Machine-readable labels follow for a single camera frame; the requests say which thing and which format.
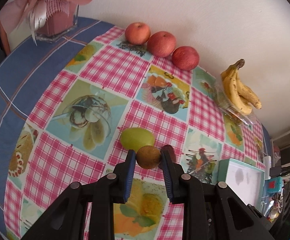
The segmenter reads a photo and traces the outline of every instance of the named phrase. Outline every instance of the green fruit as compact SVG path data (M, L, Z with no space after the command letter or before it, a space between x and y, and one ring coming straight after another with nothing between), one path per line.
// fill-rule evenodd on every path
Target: green fruit
M137 152L145 145L153 146L155 138L150 131L144 128L132 127L122 132L120 142L126 150L134 150Z

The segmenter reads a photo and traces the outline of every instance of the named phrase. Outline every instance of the tablecloth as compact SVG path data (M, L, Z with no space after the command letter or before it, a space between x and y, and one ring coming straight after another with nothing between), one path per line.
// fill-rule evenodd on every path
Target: tablecloth
M264 169L261 123L240 127L224 116L212 99L214 80L199 66L177 69L170 57L125 42L123 28L93 19L79 18L54 44L25 40L0 65L0 231L21 238L71 182L112 171L126 157L119 138L129 127L151 131L158 148L172 145L185 172L206 183L216 183L222 159ZM132 194L140 194L129 203L140 216L146 203L159 212L151 226L116 223L117 239L181 239L183 207L168 203L160 169L136 165ZM120 208L114 213L126 218Z

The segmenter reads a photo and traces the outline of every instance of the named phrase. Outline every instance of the clear plastic packaging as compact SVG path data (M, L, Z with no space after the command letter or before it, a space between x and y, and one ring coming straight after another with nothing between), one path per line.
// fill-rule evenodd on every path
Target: clear plastic packaging
M223 83L219 76L214 83L213 98L220 110L238 125L253 125L256 123L256 115L251 112L248 116L240 113L232 104L224 92Z

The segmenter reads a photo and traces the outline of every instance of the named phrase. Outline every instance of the kiwi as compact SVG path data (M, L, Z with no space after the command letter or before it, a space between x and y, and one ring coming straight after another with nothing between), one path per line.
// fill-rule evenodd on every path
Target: kiwi
M146 170L156 168L161 160L160 151L151 145L141 147L136 153L136 161L140 167Z

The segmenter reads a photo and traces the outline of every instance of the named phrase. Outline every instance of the metal rivet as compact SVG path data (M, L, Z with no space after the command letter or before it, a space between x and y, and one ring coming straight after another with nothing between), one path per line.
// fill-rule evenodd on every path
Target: metal rivet
M78 188L78 187L79 187L79 182L77 182L77 181L72 182L72 183L70 184L70 187L71 187L72 189L76 189L76 188Z
M116 179L116 174L115 173L109 173L107 175L107 179Z
M227 188L227 183L224 181L220 181L220 182L218 182L218 186L221 188Z
M182 179L189 180L190 177L191 176L189 174L187 174L187 173L182 174Z

